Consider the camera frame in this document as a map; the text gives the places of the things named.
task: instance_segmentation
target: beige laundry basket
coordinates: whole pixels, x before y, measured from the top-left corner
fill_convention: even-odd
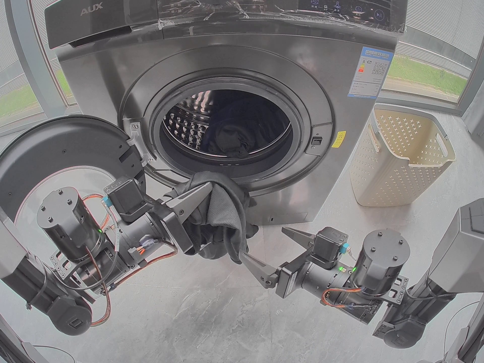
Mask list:
[[[351,162],[351,185],[362,206],[413,202],[456,160],[434,116],[376,104]]]

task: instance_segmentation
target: gray tile floor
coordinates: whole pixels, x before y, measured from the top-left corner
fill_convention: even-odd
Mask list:
[[[470,139],[460,118],[435,115],[450,137],[457,161],[414,203],[362,207],[354,199],[345,169],[315,221],[294,227],[316,232],[333,226],[349,234],[356,250],[374,229],[399,230],[411,248],[402,273],[416,282],[457,208],[484,197],[484,151]],[[278,226],[261,228],[249,246],[252,254],[274,266],[302,251]],[[349,257],[343,261],[352,264]],[[273,290],[263,289],[244,266],[233,264],[228,257],[209,261],[178,255],[153,265],[113,293],[108,323],[78,337],[55,331],[46,317],[36,310],[28,312],[4,285],[0,285],[0,312],[25,340],[67,349],[83,363],[414,363],[442,358],[450,318],[480,296],[459,295],[427,326],[422,340],[406,350],[389,348],[371,335],[384,308],[365,326],[321,306],[302,290],[283,300]],[[104,312],[104,305],[102,299],[96,303],[94,317]],[[452,321],[447,346],[467,324],[473,308],[466,308]],[[56,352],[45,351],[45,356],[51,361],[68,361]]]

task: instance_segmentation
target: black garment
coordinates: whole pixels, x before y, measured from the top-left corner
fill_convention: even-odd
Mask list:
[[[249,96],[210,117],[201,150],[243,159],[279,137],[288,122],[284,112],[271,101]]]
[[[246,238],[257,233],[259,227],[248,224],[245,212],[249,207],[249,193],[221,173],[198,172],[191,179],[173,188],[167,196],[176,197],[199,185],[212,182],[213,190],[183,223],[202,257],[217,259],[229,254],[240,264],[239,251],[249,251]]]

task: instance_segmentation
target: button icon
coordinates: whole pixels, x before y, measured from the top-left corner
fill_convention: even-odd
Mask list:
[[[378,20],[378,21],[382,21],[384,18],[385,18],[385,14],[383,13],[383,11],[381,9],[377,9],[375,11],[375,19]]]

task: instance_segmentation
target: aux logo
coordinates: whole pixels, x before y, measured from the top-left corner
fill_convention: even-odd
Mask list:
[[[92,7],[83,8],[81,11],[81,16],[85,14],[90,14],[91,12],[97,11],[98,9],[103,9],[102,4],[103,2],[100,2],[99,4],[94,4]]]

